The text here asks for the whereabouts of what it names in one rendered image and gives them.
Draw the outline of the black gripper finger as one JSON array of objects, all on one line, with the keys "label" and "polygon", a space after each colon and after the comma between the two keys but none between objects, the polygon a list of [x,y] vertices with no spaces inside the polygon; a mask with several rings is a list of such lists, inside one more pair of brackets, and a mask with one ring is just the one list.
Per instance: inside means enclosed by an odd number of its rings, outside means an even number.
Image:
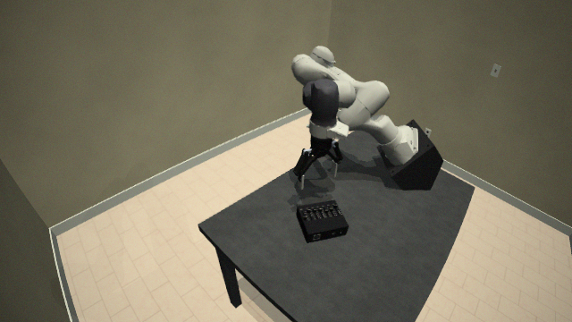
[{"label": "black gripper finger", "polygon": [[312,149],[304,149],[304,148],[302,149],[299,161],[297,162],[293,170],[293,173],[298,177],[299,180],[298,186],[300,187],[301,190],[303,190],[304,188],[304,173],[313,164],[313,162],[316,161],[318,157],[321,156],[322,154],[322,151],[319,150],[315,155],[315,157],[312,157],[311,150]]},{"label": "black gripper finger", "polygon": [[339,149],[339,143],[336,140],[332,140],[332,147],[337,157],[335,157],[327,148],[324,150],[324,152],[334,160],[332,161],[331,174],[333,175],[333,177],[336,177],[337,167],[341,163],[340,161],[343,159],[343,157]]}]

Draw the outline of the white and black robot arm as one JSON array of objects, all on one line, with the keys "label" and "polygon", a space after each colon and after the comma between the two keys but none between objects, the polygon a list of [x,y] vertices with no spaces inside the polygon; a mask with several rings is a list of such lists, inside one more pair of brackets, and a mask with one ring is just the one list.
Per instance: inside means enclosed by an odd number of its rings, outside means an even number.
[{"label": "white and black robot arm", "polygon": [[417,128],[398,128],[389,116],[374,115],[390,97],[387,86],[377,80],[352,79],[333,65],[336,62],[327,47],[318,46],[312,51],[310,56],[295,56],[291,64],[296,80],[306,84],[302,98],[303,105],[312,112],[307,124],[310,134],[318,139],[346,140],[349,131],[365,131],[376,139],[383,152],[386,150],[391,164],[404,165],[409,161],[418,152]]}]

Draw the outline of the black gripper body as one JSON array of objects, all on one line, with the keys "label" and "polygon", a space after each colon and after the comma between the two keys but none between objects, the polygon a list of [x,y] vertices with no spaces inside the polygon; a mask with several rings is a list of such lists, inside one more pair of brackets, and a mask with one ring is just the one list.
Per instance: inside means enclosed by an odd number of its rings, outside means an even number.
[{"label": "black gripper body", "polygon": [[[314,137],[311,135],[310,137],[310,144],[311,144],[311,153],[313,156],[315,156],[317,154],[317,152],[319,150],[321,150],[323,153],[320,157],[325,157],[326,153],[324,152],[324,150],[327,148],[328,150],[331,149],[332,147],[332,139],[318,139],[317,137]],[[318,157],[318,158],[320,158]]]}]

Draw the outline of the dark grey lighting desk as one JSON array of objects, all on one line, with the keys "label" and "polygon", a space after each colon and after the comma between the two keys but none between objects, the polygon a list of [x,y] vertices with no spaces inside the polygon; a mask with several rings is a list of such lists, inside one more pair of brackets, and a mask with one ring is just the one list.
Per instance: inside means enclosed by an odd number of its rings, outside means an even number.
[{"label": "dark grey lighting desk", "polygon": [[349,229],[335,200],[297,206],[296,216],[307,243],[346,235]]}]

